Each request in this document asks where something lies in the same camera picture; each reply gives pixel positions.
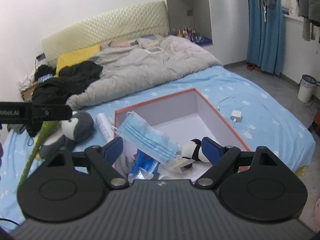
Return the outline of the blue surgical mask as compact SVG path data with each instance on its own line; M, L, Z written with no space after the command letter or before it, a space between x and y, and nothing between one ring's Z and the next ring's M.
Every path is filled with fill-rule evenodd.
M113 126L112 131L161 164L168 163L179 150L177 142L151 127L134 111L127 113L121 125Z

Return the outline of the pink cardboard box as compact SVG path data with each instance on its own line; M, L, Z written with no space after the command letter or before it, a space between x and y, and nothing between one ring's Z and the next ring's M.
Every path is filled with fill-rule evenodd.
M115 112L115 127L119 127L131 111L177 142L178 155L181 155L184 144L193 139L202 140L204 137L221 146L250 150L230 123L195 88L119 109ZM184 172L183 178L194 179L208 171L211 166L210 162L195 161L190 169L181 168Z

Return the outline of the grey duvet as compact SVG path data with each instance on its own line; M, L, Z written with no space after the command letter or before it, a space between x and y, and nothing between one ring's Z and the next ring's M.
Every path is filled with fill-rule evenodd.
M117 100L124 96L181 79L222 63L213 54L185 38L167 36L160 52L149 53L138 45L106 47L90 60L102 66L100 78L83 93L71 95L71 109Z

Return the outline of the white trash bin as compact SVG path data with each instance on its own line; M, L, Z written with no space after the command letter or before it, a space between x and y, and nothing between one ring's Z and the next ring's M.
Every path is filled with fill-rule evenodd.
M298 84L298 99L303 103L308 103L312 97L315 87L319 86L319 81L310 75L302 75Z

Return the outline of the cream padded headboard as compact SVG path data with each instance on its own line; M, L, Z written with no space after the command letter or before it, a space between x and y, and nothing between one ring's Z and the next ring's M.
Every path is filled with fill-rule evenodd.
M108 11L71 25L42 40L47 63L55 67L60 55L117 38L169 34L167 6L164 1L144 3Z

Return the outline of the small panda plush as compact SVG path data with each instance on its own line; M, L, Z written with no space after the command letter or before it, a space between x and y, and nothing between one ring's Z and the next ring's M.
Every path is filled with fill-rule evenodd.
M209 160L202 152L201 143L201 140L193 139L182 146L181 156L183 160L186 160L182 165L183 168L190 169L195 161L209 163Z

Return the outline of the blue plastic snack bag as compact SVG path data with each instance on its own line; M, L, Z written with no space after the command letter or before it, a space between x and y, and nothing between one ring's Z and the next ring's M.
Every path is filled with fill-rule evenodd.
M160 162L138 149L128 174L129 183L132 184L135 180L151 180L157 172L159 164Z

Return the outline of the grey penguin plush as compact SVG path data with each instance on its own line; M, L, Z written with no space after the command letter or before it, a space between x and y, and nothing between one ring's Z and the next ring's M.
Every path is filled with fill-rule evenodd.
M36 151L37 161L45 160L61 147L70 151L77 143L85 141L93 132L94 121L86 111L74 111L69 120L63 120L55 125L53 131L49 132L40 143Z

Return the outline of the blue curtain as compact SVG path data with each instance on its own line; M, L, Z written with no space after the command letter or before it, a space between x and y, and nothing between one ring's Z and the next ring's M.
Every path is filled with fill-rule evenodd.
M248 63L279 75L284 65L285 24L281 0L248 0Z

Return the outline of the white wardrobe cabinet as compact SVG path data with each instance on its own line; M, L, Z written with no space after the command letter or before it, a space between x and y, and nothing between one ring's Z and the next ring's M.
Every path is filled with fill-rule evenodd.
M246 61L248 0L166 0L170 31L189 27L210 39L204 49L224 65Z

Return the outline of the cardboard box with clutter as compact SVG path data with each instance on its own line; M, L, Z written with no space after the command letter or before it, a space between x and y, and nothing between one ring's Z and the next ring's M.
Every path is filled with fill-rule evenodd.
M56 74L56 68L52 68L46 64L36 67L34 74L26 76L22 81L18 81L18 90L23 101L30 101L35 88L51 79Z

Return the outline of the green plush stick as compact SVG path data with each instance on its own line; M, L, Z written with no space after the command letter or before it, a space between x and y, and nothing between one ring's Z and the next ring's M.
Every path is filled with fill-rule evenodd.
M27 162L21 174L21 178L18 182L16 192L28 178L28 174L30 172L34 159L44 159L48 155L49 148L57 146L57 142L60 140L61 136L62 132L59 121L45 121L42 124L40 131L34 139L33 149L27 159Z

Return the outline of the yellow pillow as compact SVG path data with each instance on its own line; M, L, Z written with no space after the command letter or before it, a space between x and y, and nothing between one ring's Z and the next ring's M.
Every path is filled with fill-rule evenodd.
M96 44L91 47L71 51L69 53L60 55L57 58L56 76L59 75L59 72L62 68L82 63L92 57L94 54L98 53L100 50L101 46L99 44Z

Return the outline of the white phone charger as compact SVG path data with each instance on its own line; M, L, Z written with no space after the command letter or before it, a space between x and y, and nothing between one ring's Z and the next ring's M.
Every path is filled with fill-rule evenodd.
M217 109L218 111L220 111L220 103L224 102L226 99L228 99L229 97L219 101L217 103ZM232 127L234 127L234 125L237 123L237 122L241 122L241 119L242 119L242 112L239 111L239 110L232 110L231 112L231 115L230 115L230 119L232 120L233 124L232 124Z

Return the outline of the black clothing pile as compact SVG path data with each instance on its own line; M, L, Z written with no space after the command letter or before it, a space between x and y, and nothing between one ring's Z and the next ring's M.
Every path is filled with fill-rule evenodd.
M92 61L66 66L59 71L58 77L39 83L31 101L41 105L64 105L72 95L83 93L91 83L99 80L102 70L102 66Z

